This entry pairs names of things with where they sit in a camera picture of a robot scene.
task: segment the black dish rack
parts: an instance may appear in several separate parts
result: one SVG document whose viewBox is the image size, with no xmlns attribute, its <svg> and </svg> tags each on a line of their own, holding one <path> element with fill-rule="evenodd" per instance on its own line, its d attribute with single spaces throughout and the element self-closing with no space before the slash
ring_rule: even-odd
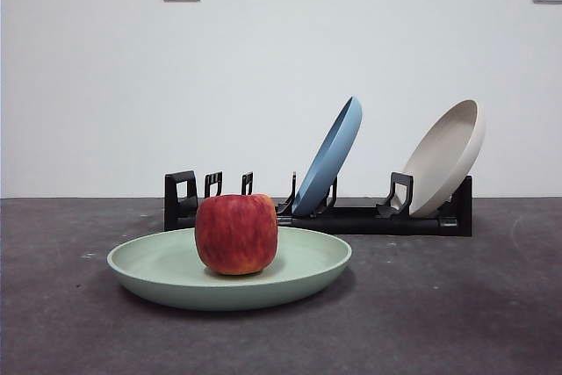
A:
<svg viewBox="0 0 562 375">
<path fill-rule="evenodd" d="M 242 175 L 241 194 L 252 193 L 254 175 Z M 412 218 L 409 208 L 414 192 L 414 178 L 402 173 L 392 173 L 390 191 L 385 199 L 371 206 L 335 206 L 337 200 L 337 178 L 331 189 L 316 209 L 306 217 L 292 215 L 295 199 L 296 175 L 292 174 L 291 195 L 276 205 L 277 221 L 280 227 L 299 227 L 317 230 L 328 234 L 393 234 L 393 235 L 438 235 L 472 236 L 472 177 L 467 176 L 431 218 Z M 185 198 L 177 196 L 177 185 L 187 184 Z M 396 184 L 406 188 L 405 201 L 400 208 L 391 206 L 395 196 Z M 222 189 L 222 172 L 205 176 L 205 198 L 211 196 L 212 186 L 215 195 Z M 198 209 L 198 194 L 195 172 L 192 170 L 172 173 L 164 177 L 164 230 L 195 227 Z"/>
</svg>

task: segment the plate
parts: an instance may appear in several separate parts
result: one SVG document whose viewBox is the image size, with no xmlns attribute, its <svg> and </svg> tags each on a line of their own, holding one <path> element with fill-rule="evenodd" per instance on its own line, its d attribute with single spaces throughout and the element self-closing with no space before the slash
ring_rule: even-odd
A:
<svg viewBox="0 0 562 375">
<path fill-rule="evenodd" d="M 314 294 L 334 281 L 351 257 L 341 239 L 280 227 L 277 254 L 257 274 L 221 276 L 205 267 L 193 228 L 134 239 L 107 256 L 119 282 L 153 302 L 183 309 L 234 311 L 281 305 Z"/>
<path fill-rule="evenodd" d="M 465 100 L 446 112 L 420 141 L 403 173 L 414 177 L 410 215 L 428 217 L 455 192 L 478 157 L 486 122 L 481 107 Z M 406 193 L 396 191 L 393 206 Z"/>
<path fill-rule="evenodd" d="M 316 153 L 295 195 L 292 215 L 309 215 L 324 199 L 353 145 L 361 118 L 361 104 L 352 97 L 343 107 Z"/>
</svg>

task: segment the light green plate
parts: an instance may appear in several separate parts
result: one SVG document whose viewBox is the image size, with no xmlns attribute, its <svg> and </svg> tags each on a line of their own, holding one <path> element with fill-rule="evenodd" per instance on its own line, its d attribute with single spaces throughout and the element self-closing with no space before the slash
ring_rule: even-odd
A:
<svg viewBox="0 0 562 375">
<path fill-rule="evenodd" d="M 302 299 L 334 281 L 351 258 L 337 237 L 280 227 L 277 255 L 261 272 L 221 276 L 199 259 L 192 228 L 124 243 L 107 262 L 129 291 L 162 305 L 206 311 L 255 309 Z"/>
</svg>

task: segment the gray surface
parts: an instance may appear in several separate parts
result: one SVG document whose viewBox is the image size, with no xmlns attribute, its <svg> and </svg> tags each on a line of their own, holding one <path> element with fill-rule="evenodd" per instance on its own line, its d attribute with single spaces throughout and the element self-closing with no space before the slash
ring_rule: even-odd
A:
<svg viewBox="0 0 562 375">
<path fill-rule="evenodd" d="M 323 292 L 213 314 L 105 262 L 162 230 L 161 199 L 3 200 L 2 373 L 561 373 L 561 225 L 562 198 L 476 199 L 472 238 L 345 235 Z"/>
</svg>

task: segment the red apple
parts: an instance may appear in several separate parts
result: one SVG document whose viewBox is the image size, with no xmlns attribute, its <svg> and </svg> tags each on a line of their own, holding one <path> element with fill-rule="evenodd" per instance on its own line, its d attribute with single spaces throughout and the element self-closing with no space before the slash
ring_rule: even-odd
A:
<svg viewBox="0 0 562 375">
<path fill-rule="evenodd" d="M 197 210 L 195 244 L 201 261 L 220 274 L 262 270 L 277 253 L 273 201 L 263 194 L 207 198 Z"/>
</svg>

